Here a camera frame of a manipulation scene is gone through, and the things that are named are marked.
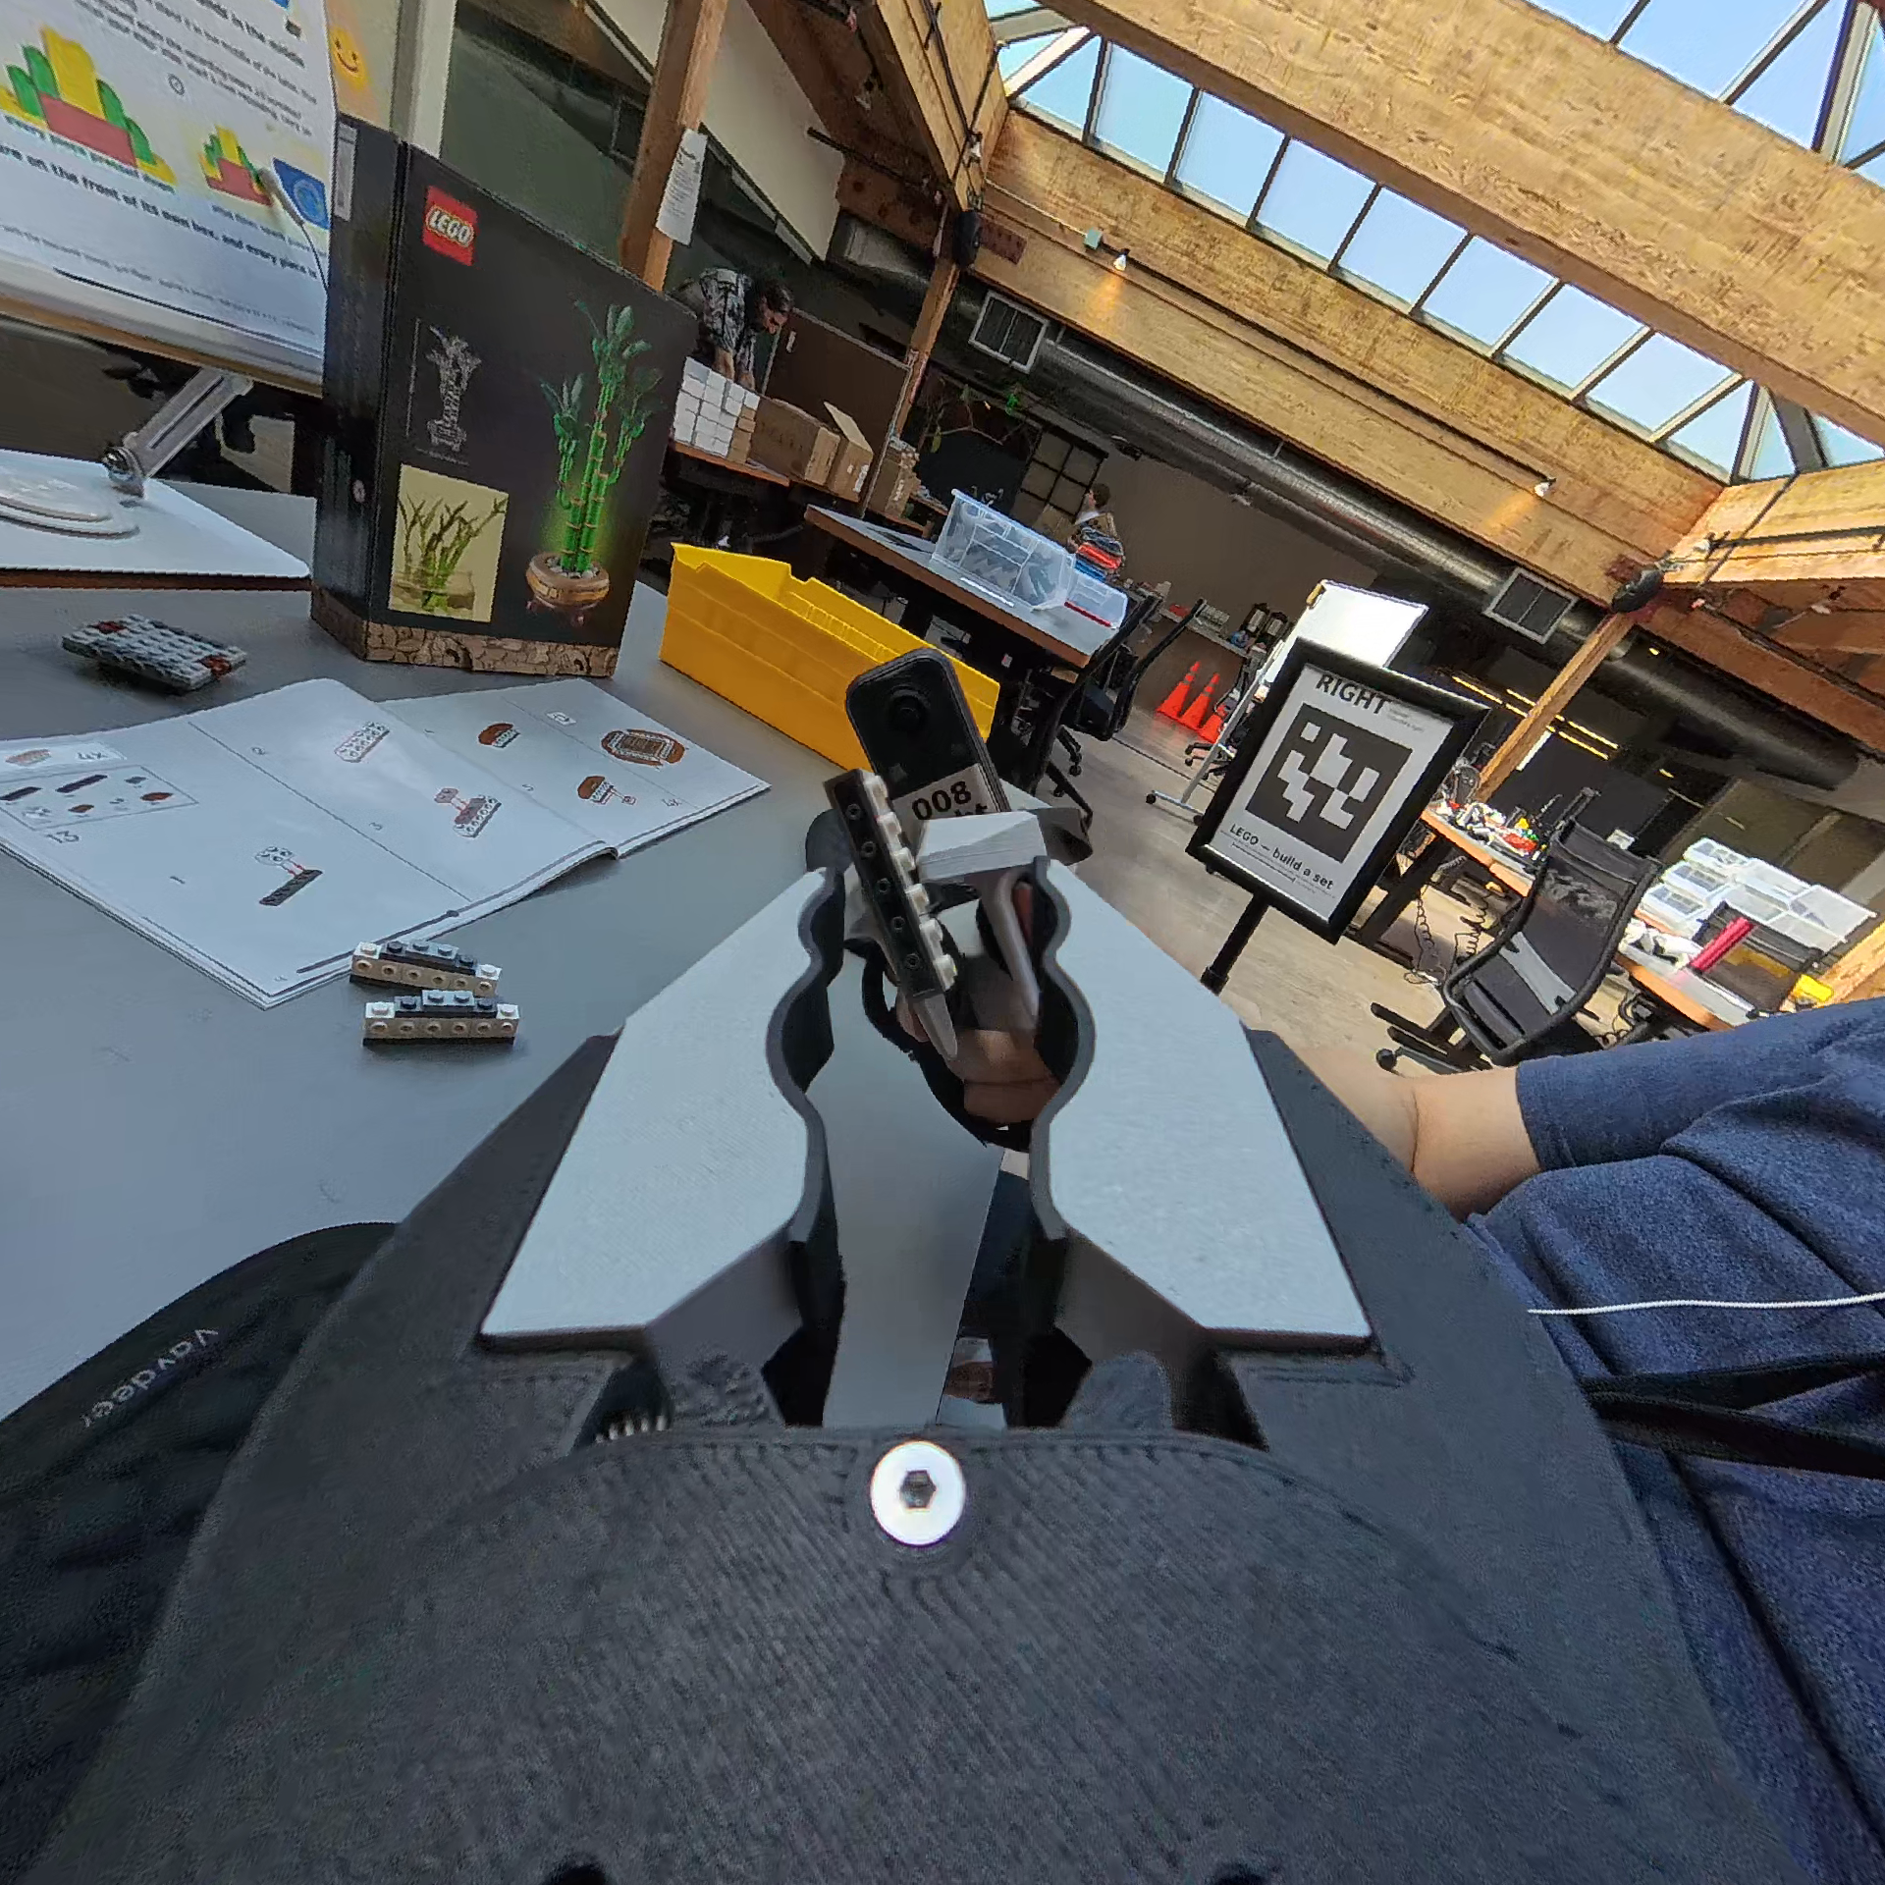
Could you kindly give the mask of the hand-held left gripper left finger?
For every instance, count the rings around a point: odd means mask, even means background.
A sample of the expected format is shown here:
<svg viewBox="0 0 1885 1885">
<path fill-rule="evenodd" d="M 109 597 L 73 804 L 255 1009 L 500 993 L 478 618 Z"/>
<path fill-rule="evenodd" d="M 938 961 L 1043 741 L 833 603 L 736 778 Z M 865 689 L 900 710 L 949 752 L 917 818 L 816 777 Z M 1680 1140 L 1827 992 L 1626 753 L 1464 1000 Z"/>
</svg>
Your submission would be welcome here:
<svg viewBox="0 0 1885 1885">
<path fill-rule="evenodd" d="M 813 868 L 621 1026 L 480 1325 L 500 1350 L 761 1370 L 816 1319 L 841 878 Z"/>
</svg>

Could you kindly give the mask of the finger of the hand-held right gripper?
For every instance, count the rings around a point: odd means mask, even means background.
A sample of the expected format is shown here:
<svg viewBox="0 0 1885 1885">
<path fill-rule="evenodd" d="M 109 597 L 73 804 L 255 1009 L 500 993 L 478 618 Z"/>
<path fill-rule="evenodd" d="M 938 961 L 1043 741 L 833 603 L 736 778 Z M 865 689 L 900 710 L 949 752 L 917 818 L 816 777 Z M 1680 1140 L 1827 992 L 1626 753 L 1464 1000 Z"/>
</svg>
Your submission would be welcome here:
<svg viewBox="0 0 1885 1885">
<path fill-rule="evenodd" d="M 871 974 L 874 974 L 874 980 L 865 982 L 865 1004 L 879 1016 L 874 1024 L 886 1030 L 888 1024 L 896 1021 L 914 1043 L 932 1047 L 940 1056 L 949 1056 L 956 1050 L 957 1036 L 952 989 L 944 997 L 917 1000 L 909 1000 L 906 993 L 902 993 L 898 982 L 888 975 L 878 943 L 864 927 L 857 897 L 857 874 L 852 872 L 851 861 L 847 843 L 841 834 L 834 809 L 818 813 L 808 828 L 808 863 L 828 865 L 838 872 L 841 944 L 857 956 Z"/>
<path fill-rule="evenodd" d="M 1018 909 L 1024 883 L 1039 880 L 1036 863 L 1045 868 L 1045 901 L 1057 910 L 1057 929 L 1045 943 L 1032 943 L 1030 918 Z M 1063 863 L 1048 860 L 1045 836 L 1036 814 L 981 814 L 952 817 L 925 828 L 915 855 L 920 882 L 929 891 L 966 886 L 979 901 L 983 948 L 995 963 L 1001 985 L 983 972 L 979 982 L 957 972 L 952 986 L 956 1030 L 965 1028 L 957 1015 L 969 1015 L 971 1026 L 981 1024 L 981 1009 L 969 993 L 1001 993 L 995 1009 L 1001 1026 L 1036 1030 L 1043 1012 L 1043 982 L 1049 982 L 1052 998 L 1070 1015 L 1075 1035 L 1092 1035 L 1092 1003 L 1075 979 L 1075 969 L 1089 966 L 1083 956 L 1067 953 L 1080 940 L 1092 943 L 1092 889 L 1075 878 Z"/>
</svg>

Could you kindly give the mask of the person's right forearm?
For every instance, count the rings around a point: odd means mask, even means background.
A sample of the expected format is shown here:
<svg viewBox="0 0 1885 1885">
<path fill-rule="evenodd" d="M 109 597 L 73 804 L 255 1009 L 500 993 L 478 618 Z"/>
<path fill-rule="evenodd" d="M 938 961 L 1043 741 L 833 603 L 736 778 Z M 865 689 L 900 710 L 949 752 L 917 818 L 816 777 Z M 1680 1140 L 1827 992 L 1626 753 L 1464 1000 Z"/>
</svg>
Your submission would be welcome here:
<svg viewBox="0 0 1885 1885">
<path fill-rule="evenodd" d="M 1310 1047 L 1307 1070 L 1452 1218 L 1468 1220 L 1541 1172 L 1513 1068 L 1405 1077 Z"/>
</svg>

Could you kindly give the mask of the black bamboo lego box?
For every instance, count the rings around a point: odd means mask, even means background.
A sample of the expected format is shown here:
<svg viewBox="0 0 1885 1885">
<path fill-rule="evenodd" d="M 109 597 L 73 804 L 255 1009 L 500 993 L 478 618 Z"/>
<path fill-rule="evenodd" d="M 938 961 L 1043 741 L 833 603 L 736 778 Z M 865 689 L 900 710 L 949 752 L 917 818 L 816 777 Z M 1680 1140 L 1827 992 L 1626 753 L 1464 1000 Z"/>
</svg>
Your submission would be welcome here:
<svg viewBox="0 0 1885 1885">
<path fill-rule="evenodd" d="M 693 317 L 336 119 L 314 623 L 363 662 L 612 677 Z"/>
</svg>

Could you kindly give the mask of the person's right hand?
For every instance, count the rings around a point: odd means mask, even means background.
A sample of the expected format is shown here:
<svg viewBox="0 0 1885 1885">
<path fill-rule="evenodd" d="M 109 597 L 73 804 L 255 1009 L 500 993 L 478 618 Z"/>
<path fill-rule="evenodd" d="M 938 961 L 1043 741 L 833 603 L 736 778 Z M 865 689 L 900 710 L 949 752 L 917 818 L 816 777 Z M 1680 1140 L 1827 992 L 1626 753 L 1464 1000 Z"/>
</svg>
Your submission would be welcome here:
<svg viewBox="0 0 1885 1885">
<path fill-rule="evenodd" d="M 1032 1126 L 1063 1086 L 1035 1028 L 963 1028 L 949 1070 L 965 1122 L 985 1131 Z"/>
</svg>

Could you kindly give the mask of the cardboard boxes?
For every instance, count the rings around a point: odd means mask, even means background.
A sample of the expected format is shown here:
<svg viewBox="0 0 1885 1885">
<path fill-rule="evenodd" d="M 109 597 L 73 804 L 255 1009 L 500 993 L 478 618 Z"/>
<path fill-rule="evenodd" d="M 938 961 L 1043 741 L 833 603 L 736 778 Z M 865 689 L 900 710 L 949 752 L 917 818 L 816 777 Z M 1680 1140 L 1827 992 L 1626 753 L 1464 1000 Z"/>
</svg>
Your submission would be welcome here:
<svg viewBox="0 0 1885 1885">
<path fill-rule="evenodd" d="M 873 441 L 837 405 L 806 410 L 770 395 L 756 408 L 748 443 L 751 464 L 843 502 L 864 495 L 873 455 Z"/>
</svg>

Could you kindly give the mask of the black framed marker sign stand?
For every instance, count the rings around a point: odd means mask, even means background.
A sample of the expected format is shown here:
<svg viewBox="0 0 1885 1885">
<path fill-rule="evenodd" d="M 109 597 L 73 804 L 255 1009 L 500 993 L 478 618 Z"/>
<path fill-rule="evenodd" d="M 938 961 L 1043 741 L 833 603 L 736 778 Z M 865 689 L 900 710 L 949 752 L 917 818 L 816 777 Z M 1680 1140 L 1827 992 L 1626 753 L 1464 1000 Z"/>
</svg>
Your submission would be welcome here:
<svg viewBox="0 0 1885 1885">
<path fill-rule="evenodd" d="M 1271 910 L 1341 938 L 1485 713 L 1458 691 L 1296 644 L 1186 843 L 1248 894 L 1200 982 L 1219 993 Z"/>
</svg>

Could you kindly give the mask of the stack of white boxes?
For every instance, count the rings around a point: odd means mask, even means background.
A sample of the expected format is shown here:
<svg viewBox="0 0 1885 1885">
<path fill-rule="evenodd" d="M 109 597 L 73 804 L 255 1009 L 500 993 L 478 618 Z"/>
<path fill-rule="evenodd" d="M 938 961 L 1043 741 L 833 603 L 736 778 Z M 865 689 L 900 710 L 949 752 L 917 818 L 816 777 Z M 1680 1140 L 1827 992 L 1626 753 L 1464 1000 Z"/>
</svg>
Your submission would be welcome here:
<svg viewBox="0 0 1885 1885">
<path fill-rule="evenodd" d="M 763 397 L 708 364 L 687 358 L 681 369 L 671 441 L 706 457 L 745 463 Z"/>
</svg>

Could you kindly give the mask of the black mesh office chair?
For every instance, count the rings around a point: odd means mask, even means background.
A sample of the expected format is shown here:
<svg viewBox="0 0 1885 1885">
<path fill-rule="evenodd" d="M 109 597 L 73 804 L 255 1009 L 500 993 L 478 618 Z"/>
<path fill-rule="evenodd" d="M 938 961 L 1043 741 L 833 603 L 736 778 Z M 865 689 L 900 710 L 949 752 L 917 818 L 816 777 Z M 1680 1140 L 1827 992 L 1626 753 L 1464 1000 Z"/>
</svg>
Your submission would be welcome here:
<svg viewBox="0 0 1885 1885">
<path fill-rule="evenodd" d="M 1415 1026 L 1381 1004 L 1374 1015 L 1390 1043 L 1378 1068 L 1421 1064 L 1433 1073 L 1513 1068 L 1532 1056 L 1590 1052 L 1580 1024 L 1611 974 L 1657 860 L 1616 848 L 1569 823 L 1545 846 L 1530 889 L 1485 944 L 1440 982 L 1443 1009 Z"/>
</svg>

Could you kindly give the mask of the white rolling whiteboard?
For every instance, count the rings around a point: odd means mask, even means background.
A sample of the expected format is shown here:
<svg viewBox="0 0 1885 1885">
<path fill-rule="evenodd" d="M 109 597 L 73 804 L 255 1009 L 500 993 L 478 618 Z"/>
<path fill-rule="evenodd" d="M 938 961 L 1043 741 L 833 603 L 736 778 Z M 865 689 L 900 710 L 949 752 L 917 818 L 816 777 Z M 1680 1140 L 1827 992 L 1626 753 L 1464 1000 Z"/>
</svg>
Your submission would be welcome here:
<svg viewBox="0 0 1885 1885">
<path fill-rule="evenodd" d="M 1343 653 L 1374 669 L 1394 669 L 1430 605 L 1343 581 L 1320 581 L 1304 602 L 1289 639 Z"/>
</svg>

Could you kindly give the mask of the stack of clear plastic bins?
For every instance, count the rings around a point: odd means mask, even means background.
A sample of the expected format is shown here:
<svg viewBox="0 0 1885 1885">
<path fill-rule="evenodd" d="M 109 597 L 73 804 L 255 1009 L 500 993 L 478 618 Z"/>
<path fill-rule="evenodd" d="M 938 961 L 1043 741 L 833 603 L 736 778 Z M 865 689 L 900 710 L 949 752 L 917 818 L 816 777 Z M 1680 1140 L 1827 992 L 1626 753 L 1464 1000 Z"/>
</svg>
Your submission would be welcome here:
<svg viewBox="0 0 1885 1885">
<path fill-rule="evenodd" d="M 1875 912 L 1841 891 L 1740 855 L 1717 838 L 1697 838 L 1641 894 L 1635 918 L 1697 946 L 1733 919 L 1751 923 L 1751 940 L 1791 952 L 1816 974 L 1871 932 Z"/>
</svg>

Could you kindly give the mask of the black fabric bag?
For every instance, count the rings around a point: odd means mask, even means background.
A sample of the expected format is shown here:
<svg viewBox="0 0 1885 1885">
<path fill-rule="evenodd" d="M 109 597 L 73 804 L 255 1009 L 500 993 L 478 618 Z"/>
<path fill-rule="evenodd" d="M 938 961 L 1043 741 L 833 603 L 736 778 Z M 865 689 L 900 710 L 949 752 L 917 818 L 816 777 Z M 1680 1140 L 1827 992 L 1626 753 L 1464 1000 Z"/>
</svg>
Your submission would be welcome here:
<svg viewBox="0 0 1885 1885">
<path fill-rule="evenodd" d="M 1 1424 L 1 1881 L 126 1706 L 207 1505 L 304 1340 L 392 1234 L 308 1231 L 164 1304 Z"/>
</svg>

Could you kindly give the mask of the white stand base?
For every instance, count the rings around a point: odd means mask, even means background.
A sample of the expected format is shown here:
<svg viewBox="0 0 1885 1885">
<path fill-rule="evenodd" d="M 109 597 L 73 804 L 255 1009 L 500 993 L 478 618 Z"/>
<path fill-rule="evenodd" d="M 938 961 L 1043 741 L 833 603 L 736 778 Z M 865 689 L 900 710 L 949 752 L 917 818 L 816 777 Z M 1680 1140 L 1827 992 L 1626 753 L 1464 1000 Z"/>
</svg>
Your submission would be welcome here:
<svg viewBox="0 0 1885 1885">
<path fill-rule="evenodd" d="M 1 451 L 1 581 L 73 589 L 302 589 L 310 560 L 180 486 L 118 488 L 93 459 Z"/>
</svg>

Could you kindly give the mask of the wooden display board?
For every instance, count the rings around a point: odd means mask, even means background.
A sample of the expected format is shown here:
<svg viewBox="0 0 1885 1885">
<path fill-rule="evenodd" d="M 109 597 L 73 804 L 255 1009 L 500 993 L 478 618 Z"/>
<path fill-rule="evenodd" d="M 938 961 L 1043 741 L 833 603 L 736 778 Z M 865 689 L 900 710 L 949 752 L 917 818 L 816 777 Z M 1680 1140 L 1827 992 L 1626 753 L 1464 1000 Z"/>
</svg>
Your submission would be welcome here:
<svg viewBox="0 0 1885 1885">
<path fill-rule="evenodd" d="M 321 349 L 246 335 L 195 314 L 162 310 L 107 289 L 51 276 L 50 291 L 27 294 L 5 283 L 1 312 L 77 339 L 149 351 L 200 368 L 239 373 L 281 391 L 316 395 L 323 388 Z"/>
</svg>

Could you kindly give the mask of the black ventilation duct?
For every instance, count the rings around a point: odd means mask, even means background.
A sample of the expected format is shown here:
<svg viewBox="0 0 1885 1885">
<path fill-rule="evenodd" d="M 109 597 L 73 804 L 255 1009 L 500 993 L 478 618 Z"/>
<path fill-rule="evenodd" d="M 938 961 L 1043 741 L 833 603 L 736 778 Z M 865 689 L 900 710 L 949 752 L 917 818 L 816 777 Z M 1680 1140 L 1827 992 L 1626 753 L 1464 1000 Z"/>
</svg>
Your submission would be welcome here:
<svg viewBox="0 0 1885 1885">
<path fill-rule="evenodd" d="M 1480 615 L 1480 605 L 1506 571 L 1523 568 L 1555 581 L 1422 517 L 1274 432 L 1223 415 L 1169 382 L 1075 341 L 1059 320 L 1052 320 L 1020 386 L 1091 432 L 1179 469 L 1228 498 L 1248 501 L 1332 550 L 1418 583 L 1427 595 L 1448 597 L 1488 622 L 1518 653 L 1558 667 L 1599 622 L 1599 608 L 1580 599 L 1574 615 L 1544 647 L 1498 627 Z M 1751 682 L 1637 627 L 1604 655 L 1592 679 L 1623 704 L 1669 713 L 1733 761 L 1806 789 L 1839 792 L 1863 763 L 1881 759 L 1875 744 L 1757 695 Z"/>
</svg>

